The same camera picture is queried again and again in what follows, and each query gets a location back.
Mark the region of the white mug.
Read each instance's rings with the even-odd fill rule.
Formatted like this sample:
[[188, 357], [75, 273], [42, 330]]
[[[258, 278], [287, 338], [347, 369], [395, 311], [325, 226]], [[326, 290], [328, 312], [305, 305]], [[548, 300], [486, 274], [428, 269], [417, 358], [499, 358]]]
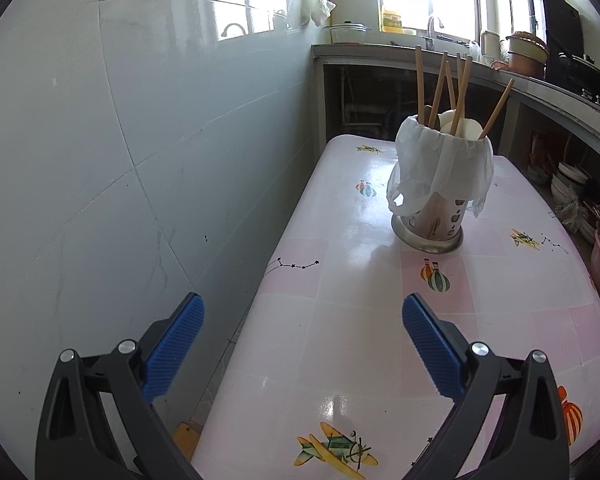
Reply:
[[480, 35], [481, 58], [486, 64], [501, 58], [500, 35], [490, 30], [483, 30]]

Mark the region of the stacked enamel pots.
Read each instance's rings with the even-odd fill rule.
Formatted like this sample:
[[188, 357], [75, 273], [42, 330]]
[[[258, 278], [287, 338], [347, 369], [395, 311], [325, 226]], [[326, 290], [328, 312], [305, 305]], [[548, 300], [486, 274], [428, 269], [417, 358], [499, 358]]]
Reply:
[[530, 32], [514, 32], [506, 40], [508, 69], [519, 75], [543, 79], [550, 54], [546, 43]]

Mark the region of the cream plastic rice ladle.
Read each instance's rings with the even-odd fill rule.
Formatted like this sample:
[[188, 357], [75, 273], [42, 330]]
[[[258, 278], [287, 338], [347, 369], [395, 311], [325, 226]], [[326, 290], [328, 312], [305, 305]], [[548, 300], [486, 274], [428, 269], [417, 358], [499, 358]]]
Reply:
[[453, 122], [448, 122], [445, 127], [449, 134], [468, 141], [478, 141], [483, 130], [483, 126], [472, 118], [460, 118], [455, 129], [452, 129]]

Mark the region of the yellow box on sill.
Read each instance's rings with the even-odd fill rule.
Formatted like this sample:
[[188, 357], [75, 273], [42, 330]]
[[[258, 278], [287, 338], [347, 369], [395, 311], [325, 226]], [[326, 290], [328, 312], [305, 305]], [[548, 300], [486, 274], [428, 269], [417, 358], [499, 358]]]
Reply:
[[382, 8], [380, 12], [380, 29], [386, 34], [402, 35], [404, 30], [401, 15], [386, 8]]

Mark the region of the hanging white plastic bag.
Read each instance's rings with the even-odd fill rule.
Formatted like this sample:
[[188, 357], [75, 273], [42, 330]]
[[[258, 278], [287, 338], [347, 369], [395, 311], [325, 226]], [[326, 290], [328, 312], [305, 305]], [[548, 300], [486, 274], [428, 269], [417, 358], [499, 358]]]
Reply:
[[287, 23], [291, 28], [303, 28], [313, 23], [325, 26], [336, 4], [330, 0], [289, 0]]

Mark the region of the glass lid pot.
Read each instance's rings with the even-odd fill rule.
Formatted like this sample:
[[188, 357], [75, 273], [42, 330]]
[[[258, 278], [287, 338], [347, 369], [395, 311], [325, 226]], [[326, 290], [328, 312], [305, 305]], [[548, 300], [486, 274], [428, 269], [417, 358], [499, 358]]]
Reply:
[[366, 25], [349, 21], [328, 25], [325, 30], [331, 44], [346, 44], [347, 46], [364, 44], [368, 33]]

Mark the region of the white plastic bag liner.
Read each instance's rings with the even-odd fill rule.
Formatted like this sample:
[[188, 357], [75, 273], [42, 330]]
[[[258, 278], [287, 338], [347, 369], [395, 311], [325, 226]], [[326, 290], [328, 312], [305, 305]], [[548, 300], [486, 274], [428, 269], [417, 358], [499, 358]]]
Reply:
[[482, 213], [494, 175], [488, 138], [451, 136], [419, 124], [412, 116], [400, 125], [396, 156], [386, 194], [393, 214], [416, 214], [434, 194], [464, 200], [474, 216]]

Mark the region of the steel faucet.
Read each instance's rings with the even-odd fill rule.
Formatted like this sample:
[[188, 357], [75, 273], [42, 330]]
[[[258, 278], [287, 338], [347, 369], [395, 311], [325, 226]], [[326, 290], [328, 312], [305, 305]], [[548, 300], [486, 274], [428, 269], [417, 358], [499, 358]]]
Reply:
[[444, 29], [443, 22], [436, 12], [431, 12], [428, 16], [426, 34], [426, 49], [429, 51], [440, 51], [442, 49], [442, 35]]

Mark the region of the black appliance on counter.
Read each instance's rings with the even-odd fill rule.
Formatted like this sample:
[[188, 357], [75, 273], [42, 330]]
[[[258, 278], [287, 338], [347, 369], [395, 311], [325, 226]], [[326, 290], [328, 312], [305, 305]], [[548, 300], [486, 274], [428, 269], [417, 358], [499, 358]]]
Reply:
[[510, 0], [510, 6], [513, 32], [530, 32], [547, 45], [545, 79], [565, 87], [566, 72], [560, 65], [559, 53], [584, 53], [579, 12], [566, 0]]

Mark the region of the bamboo chopstick dark tip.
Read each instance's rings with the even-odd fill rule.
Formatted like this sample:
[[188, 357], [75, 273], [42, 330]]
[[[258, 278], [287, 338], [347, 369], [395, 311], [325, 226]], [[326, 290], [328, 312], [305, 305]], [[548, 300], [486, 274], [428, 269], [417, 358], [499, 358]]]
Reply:
[[460, 120], [460, 118], [463, 118], [465, 115], [465, 101], [468, 90], [471, 66], [472, 57], [470, 55], [467, 55], [464, 61], [464, 75], [462, 80], [462, 88], [460, 88], [460, 97], [457, 97], [456, 101], [456, 109], [452, 129], [456, 128], [457, 122]]

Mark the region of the perforated steel utensil holder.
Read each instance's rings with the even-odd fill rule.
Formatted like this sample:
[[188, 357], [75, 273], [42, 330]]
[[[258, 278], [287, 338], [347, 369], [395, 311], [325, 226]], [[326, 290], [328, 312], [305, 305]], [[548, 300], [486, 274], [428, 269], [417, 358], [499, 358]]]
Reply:
[[462, 221], [466, 200], [448, 200], [438, 193], [409, 217], [391, 218], [396, 236], [411, 248], [428, 254], [452, 252], [463, 243]]

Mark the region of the black frying pan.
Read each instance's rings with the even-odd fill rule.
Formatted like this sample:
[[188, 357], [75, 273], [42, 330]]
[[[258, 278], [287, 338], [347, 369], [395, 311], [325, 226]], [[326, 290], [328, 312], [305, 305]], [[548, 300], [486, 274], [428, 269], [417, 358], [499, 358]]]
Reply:
[[572, 91], [600, 106], [600, 70], [587, 56], [560, 52], [558, 58]]

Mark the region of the bamboo chopstick slanted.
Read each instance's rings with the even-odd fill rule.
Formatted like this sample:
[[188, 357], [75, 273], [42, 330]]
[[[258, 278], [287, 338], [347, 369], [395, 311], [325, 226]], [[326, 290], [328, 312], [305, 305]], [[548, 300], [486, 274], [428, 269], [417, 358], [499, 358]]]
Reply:
[[445, 67], [446, 61], [448, 60], [448, 54], [444, 52], [442, 54], [441, 64], [439, 68], [436, 88], [434, 89], [434, 99], [432, 100], [432, 104], [429, 111], [428, 124], [427, 126], [431, 129], [436, 128], [436, 122], [439, 119], [438, 109], [442, 97], [443, 85], [445, 81]]

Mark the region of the steel ladle spoon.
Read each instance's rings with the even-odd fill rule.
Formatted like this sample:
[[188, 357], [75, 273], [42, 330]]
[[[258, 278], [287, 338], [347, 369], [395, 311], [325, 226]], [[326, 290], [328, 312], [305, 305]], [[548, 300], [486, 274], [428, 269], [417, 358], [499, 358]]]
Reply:
[[429, 119], [431, 116], [432, 107], [430, 105], [425, 105], [425, 114], [424, 114], [424, 125], [429, 126]]

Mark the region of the stacked white bowls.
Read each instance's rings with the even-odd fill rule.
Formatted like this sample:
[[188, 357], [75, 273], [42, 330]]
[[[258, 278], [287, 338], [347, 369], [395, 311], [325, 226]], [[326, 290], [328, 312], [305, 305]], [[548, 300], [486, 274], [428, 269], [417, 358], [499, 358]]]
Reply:
[[578, 167], [560, 162], [550, 182], [550, 192], [557, 205], [569, 205], [577, 200], [590, 176]]

